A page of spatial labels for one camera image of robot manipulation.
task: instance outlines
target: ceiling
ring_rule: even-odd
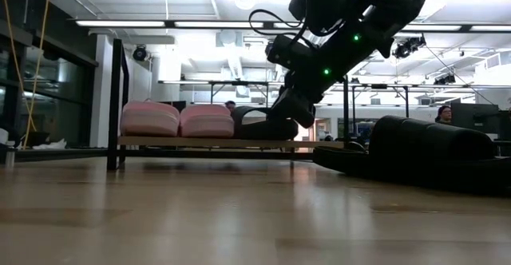
[[[52,0],[65,12],[80,19],[173,19],[200,21],[246,21],[254,9],[267,9],[283,20],[294,21],[287,11],[290,0],[254,0],[250,10],[240,9],[235,0]],[[427,0],[417,22],[434,23],[511,23],[511,0]],[[259,21],[273,21],[267,15],[255,17]],[[173,36],[181,56],[185,74],[218,73],[228,66],[225,48],[216,46],[220,30],[116,30],[125,43],[136,43],[143,37]],[[243,36],[257,34],[241,31]],[[391,82],[405,79],[424,81],[425,77],[446,65],[459,75],[471,76],[474,65],[484,61],[499,49],[511,48],[511,34],[426,34],[429,49],[396,64],[375,54],[360,65],[365,82]],[[240,48],[239,56],[244,68],[274,69],[266,61],[264,46]]]

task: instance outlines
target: white ceiling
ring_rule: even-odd
[[[287,11],[290,0],[255,0],[253,9],[271,10],[284,20],[293,21]],[[241,10],[235,0],[52,0],[54,4],[75,18],[102,19],[191,19],[246,21],[252,10]],[[420,22],[441,23],[511,23],[511,0],[427,0],[419,16]],[[272,20],[266,15],[256,20]],[[184,73],[219,72],[227,66],[223,48],[215,46],[215,30],[118,30],[117,34],[129,38],[135,36],[172,35],[180,49]],[[439,61],[428,49],[421,49],[405,61],[385,61],[376,55],[375,60],[363,69],[366,77],[378,76],[425,76],[446,65],[458,68],[459,73],[470,75],[474,58],[492,49],[511,48],[511,34],[426,34],[428,46],[443,61]],[[460,57],[460,50],[465,56]],[[263,47],[241,49],[243,67],[274,68],[263,53]]]

